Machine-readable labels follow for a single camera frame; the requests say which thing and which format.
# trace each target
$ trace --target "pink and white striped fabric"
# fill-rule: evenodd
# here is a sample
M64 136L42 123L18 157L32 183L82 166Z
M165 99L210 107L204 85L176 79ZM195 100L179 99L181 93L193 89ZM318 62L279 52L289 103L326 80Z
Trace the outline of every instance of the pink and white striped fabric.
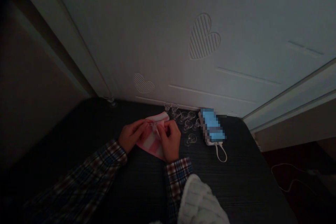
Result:
M169 121L169 116L166 112L162 112L159 115L147 117L146 119L149 125L142 133L136 144L149 154L166 161L163 156L161 138L158 130L156 129L156 125L162 125L165 127L165 122Z

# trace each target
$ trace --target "person's left hand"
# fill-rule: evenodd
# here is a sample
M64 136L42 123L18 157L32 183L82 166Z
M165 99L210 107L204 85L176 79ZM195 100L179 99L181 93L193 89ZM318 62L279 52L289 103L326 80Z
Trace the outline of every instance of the person's left hand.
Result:
M147 125L148 123L146 120L141 119L123 127L118 142L127 154L132 150L135 143L139 140Z

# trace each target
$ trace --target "heart-shaped embossing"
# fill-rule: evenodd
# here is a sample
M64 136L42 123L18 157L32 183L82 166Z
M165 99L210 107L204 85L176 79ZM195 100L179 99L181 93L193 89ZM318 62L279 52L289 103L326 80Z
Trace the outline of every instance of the heart-shaped embossing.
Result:
M155 89L154 83L149 80L145 81L140 73L134 74L134 83L139 93L150 93Z
M189 57L192 60L200 60L209 57L212 52L216 51L221 43L218 33L209 33L211 29L211 18L208 14L200 14L192 26Z

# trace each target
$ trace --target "plaid shirt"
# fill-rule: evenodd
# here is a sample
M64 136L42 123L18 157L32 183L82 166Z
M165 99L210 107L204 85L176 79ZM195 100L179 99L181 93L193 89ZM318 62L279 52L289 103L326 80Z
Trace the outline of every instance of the plaid shirt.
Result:
M121 165L125 151L112 140L71 170L56 185L24 205L33 223L87 223L102 201ZM169 222L176 222L184 185L191 174L189 158L164 168L167 178Z

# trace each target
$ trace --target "white charging cable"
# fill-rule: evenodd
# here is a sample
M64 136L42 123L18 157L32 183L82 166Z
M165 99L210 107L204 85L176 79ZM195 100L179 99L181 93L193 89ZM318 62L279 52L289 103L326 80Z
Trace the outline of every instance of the white charging cable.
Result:
M224 161L222 161L222 160L219 158L219 156L218 156L218 148L217 148L217 145L219 145L219 146L222 148L222 150L224 151L224 153L225 153L225 160L224 160ZM216 146L216 153L217 153L218 160L221 161L222 163L225 163L225 162L227 161L228 157L227 157L227 154L226 154L226 152L225 152L225 150L224 150L224 148L223 148L223 146L222 146L222 143L216 144L215 146Z
M307 172L307 171L304 171L304 170L301 170L301 169L297 168L296 166L294 166L294 165L292 165L292 164L289 164L289 163L280 163L280 164L273 165L273 166L271 167L271 173L273 174L273 168L274 168L274 167L281 166L281 165L290 165L290 166L293 166L295 169L297 169L297 170L299 170L299 171L301 171L301 172L304 172L304 173L307 173L307 174L312 175L311 173L309 173L309 172ZM284 192L286 192L286 193L289 193L290 190L292 189L292 185L293 185L293 183L294 183L295 181L304 184L310 191L312 191L312 193L314 193L316 196L318 196L318 194L317 194L317 193L316 193L316 192L315 192L309 185L307 185L306 183L303 183L301 180L298 180L298 179L296 179L296 178L293 179L293 180L290 182L288 190L285 190L285 189L281 188L280 186L279 186L279 187L280 187L280 189L281 189L282 191L284 191ZM327 205L329 205L329 206L335 207L334 205L330 204L329 202L325 201L325 200L322 199L322 198L321 198L321 201L323 201L325 204L327 204Z

